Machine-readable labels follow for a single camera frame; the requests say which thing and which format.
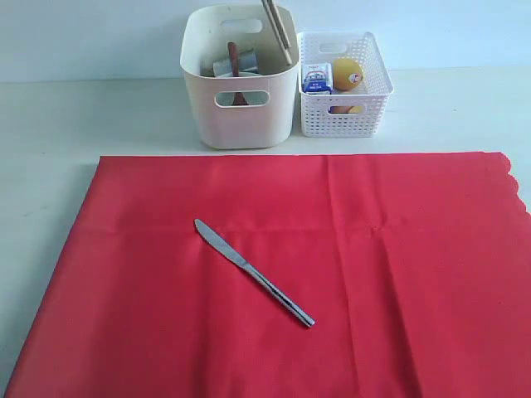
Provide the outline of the blue white milk carton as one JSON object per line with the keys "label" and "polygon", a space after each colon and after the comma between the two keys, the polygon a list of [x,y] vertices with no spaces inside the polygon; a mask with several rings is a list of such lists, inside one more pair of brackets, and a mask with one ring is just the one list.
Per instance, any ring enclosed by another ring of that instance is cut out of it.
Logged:
{"label": "blue white milk carton", "polygon": [[308,95],[333,93],[333,72],[328,62],[302,65],[302,91]]}

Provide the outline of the orange cheese wedge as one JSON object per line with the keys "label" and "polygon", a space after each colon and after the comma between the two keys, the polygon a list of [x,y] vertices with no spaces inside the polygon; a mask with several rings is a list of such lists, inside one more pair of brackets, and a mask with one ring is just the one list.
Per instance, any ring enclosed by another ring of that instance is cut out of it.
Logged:
{"label": "orange cheese wedge", "polygon": [[348,109],[349,114],[363,114],[365,112],[365,108],[362,105],[355,105]]}

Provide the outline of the pale green ceramic bowl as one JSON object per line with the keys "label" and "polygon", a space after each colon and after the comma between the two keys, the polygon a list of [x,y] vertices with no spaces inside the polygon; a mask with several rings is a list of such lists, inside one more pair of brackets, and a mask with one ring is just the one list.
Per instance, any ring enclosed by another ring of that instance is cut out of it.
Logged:
{"label": "pale green ceramic bowl", "polygon": [[233,77],[255,78],[255,77],[262,77],[262,75],[258,73],[253,73],[253,72],[239,71],[238,76],[234,76],[231,72],[229,72],[229,73],[222,74],[222,75],[203,76],[203,77],[212,78],[212,79],[231,79]]}

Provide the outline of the cream plastic bin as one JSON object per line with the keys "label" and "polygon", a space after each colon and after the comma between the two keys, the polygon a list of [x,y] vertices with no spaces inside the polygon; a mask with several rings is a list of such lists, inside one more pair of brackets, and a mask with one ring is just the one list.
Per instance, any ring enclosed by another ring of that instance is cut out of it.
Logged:
{"label": "cream plastic bin", "polygon": [[[285,141],[292,129],[299,50],[291,13],[278,7],[290,40],[288,66],[259,2],[201,8],[187,21],[180,56],[193,118],[201,140],[219,149],[268,148]],[[262,77],[212,79],[215,61],[253,50]],[[232,106],[234,93],[247,106]]]}

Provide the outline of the stainless steel cup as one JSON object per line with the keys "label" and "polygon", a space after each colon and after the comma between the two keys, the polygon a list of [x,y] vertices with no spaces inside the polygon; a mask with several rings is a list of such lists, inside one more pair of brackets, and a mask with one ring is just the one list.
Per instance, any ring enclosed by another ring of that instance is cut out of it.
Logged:
{"label": "stainless steel cup", "polygon": [[[257,56],[253,50],[239,53],[238,64],[239,71],[247,71],[260,74]],[[219,61],[215,61],[212,66],[212,70],[214,75],[222,75],[231,72],[231,64],[229,61],[229,57],[226,57]]]}

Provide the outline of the red tablecloth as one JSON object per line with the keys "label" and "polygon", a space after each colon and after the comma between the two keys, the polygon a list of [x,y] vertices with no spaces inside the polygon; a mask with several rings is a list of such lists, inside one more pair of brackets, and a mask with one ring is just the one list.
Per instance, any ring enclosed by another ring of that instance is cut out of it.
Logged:
{"label": "red tablecloth", "polygon": [[6,394],[527,397],[530,216],[509,170],[502,153],[102,158]]}

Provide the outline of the wooden chopstick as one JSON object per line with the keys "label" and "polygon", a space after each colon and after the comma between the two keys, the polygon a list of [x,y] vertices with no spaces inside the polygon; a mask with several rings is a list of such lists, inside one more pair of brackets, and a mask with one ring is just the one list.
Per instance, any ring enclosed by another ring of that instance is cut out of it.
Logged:
{"label": "wooden chopstick", "polygon": [[293,61],[292,61],[292,58],[291,58],[291,55],[290,55],[290,48],[285,48],[284,43],[283,43],[283,41],[280,38],[280,33],[278,32],[277,27],[275,25],[275,20],[272,17],[268,1],[269,0],[262,0],[261,1],[262,2],[262,6],[265,9],[266,16],[268,16],[271,28],[272,28],[272,30],[273,30],[273,32],[275,34],[276,40],[278,41],[278,44],[279,44],[280,49],[281,49],[281,52],[282,52],[282,54],[283,54],[283,56],[285,58],[285,61],[286,61],[288,66],[291,66]]}
{"label": "wooden chopstick", "polygon": [[269,0],[268,3],[272,17],[275,20],[275,25],[277,27],[278,32],[280,33],[280,38],[283,41],[285,48],[290,48],[290,40],[285,29],[285,24],[282,21],[279,9],[276,6],[274,0]]}

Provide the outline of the white lattice plastic basket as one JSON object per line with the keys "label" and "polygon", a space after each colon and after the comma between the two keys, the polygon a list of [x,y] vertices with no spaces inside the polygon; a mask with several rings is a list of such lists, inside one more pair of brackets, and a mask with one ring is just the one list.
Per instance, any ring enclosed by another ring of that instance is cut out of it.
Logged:
{"label": "white lattice plastic basket", "polygon": [[[378,131],[393,86],[375,36],[370,32],[301,32],[299,45],[299,93],[301,129],[307,137],[368,137]],[[331,95],[302,91],[302,65],[347,57],[363,70],[363,81],[350,91],[333,89]],[[362,105],[363,114],[331,114],[332,106]]]}

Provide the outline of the orange fried food piece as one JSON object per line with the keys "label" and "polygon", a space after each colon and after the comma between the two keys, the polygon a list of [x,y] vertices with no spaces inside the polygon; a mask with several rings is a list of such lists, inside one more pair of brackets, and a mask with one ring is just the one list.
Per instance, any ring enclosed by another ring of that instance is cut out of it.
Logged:
{"label": "orange fried food piece", "polygon": [[331,114],[348,114],[350,110],[350,106],[332,106],[329,109],[329,112]]}

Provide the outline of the brown wooden spoon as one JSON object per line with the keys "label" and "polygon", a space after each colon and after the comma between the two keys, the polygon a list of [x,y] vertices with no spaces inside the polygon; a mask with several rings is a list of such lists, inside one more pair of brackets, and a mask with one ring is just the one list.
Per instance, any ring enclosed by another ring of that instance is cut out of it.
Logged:
{"label": "brown wooden spoon", "polygon": [[[238,52],[236,43],[233,41],[229,41],[227,43],[227,49],[229,54],[229,61],[231,64],[231,73],[233,77],[239,76],[239,64],[238,64]],[[245,99],[245,96],[242,92],[237,91],[234,93],[234,98],[232,101],[232,106],[247,106],[248,103]]]}

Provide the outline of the yellow lemon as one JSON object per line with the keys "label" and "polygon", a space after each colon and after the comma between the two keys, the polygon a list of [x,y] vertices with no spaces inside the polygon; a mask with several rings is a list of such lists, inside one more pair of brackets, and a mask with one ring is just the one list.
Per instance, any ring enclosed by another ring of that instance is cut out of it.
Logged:
{"label": "yellow lemon", "polygon": [[347,57],[336,58],[332,64],[334,88],[339,91],[355,89],[363,81],[359,63]]}

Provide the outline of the stainless steel table knife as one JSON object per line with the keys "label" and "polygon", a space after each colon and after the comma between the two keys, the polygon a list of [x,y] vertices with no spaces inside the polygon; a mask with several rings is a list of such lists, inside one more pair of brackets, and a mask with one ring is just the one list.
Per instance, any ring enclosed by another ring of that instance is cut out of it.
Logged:
{"label": "stainless steel table knife", "polygon": [[288,312],[295,316],[305,327],[312,328],[315,320],[297,303],[291,300],[276,285],[271,283],[257,268],[251,265],[228,242],[218,235],[209,225],[200,219],[194,220],[197,233],[224,258],[250,275],[265,291],[276,299]]}

